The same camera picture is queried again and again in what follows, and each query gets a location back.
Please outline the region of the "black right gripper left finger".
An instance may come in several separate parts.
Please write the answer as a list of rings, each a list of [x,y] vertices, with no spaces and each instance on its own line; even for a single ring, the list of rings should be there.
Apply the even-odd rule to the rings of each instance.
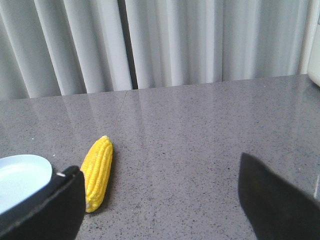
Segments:
[[[2,240],[74,240],[86,211],[85,180],[78,166],[0,215]]]

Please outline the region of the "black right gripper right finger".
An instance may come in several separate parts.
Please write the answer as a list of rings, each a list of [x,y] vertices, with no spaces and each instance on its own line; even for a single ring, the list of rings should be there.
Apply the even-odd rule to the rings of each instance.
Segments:
[[[259,240],[318,240],[320,203],[260,159],[240,157],[238,197]]]

